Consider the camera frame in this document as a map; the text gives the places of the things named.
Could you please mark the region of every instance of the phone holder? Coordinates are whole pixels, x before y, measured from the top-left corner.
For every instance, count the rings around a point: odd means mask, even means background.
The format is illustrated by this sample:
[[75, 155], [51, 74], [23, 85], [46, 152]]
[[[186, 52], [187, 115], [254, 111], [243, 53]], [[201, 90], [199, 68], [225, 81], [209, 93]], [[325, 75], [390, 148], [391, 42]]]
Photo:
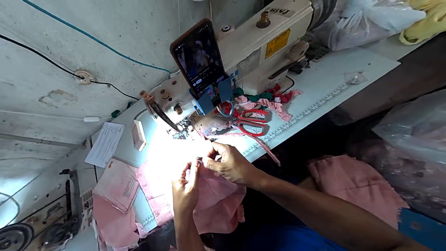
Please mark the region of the phone holder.
[[[220, 81], [217, 84], [217, 89], [220, 95], [220, 104], [232, 98], [232, 83], [230, 78]], [[192, 95], [192, 97], [194, 97], [192, 89], [189, 89], [189, 93]], [[211, 97], [206, 94], [204, 94], [198, 100], [196, 100], [194, 97], [192, 103], [194, 104], [195, 111], [200, 116], [212, 112], [215, 108], [214, 104], [212, 104]]]

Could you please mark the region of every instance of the person's left hand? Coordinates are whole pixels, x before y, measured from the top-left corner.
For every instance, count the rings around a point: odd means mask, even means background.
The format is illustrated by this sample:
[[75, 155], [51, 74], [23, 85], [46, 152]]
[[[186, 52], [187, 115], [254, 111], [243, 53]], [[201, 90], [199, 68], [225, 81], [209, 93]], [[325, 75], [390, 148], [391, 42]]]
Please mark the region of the person's left hand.
[[194, 160], [186, 164], [181, 173], [172, 180], [173, 212], [175, 218], [192, 216], [198, 202], [198, 167]]

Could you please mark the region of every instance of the sewing machine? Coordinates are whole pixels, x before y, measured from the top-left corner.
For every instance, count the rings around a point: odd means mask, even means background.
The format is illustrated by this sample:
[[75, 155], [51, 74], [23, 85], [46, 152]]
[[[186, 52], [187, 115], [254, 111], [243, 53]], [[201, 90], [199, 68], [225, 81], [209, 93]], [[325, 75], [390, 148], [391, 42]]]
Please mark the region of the sewing machine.
[[[336, 0], [275, 0], [219, 40], [223, 65], [233, 87], [251, 95], [275, 84], [284, 90], [290, 87], [293, 83], [285, 77], [287, 66], [305, 58], [308, 48], [300, 38], [323, 23], [335, 5]], [[190, 127], [187, 117], [196, 111], [189, 88], [183, 74], [177, 73], [141, 96], [157, 123], [176, 131], [186, 130]]]

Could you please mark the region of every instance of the blue shirt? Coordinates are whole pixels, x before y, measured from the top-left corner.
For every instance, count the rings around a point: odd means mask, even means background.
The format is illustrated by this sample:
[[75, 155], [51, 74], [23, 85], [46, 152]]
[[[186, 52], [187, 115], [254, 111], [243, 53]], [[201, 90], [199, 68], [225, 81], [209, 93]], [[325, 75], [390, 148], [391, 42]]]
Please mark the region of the blue shirt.
[[270, 226], [248, 239], [243, 250], [346, 251], [306, 226]]

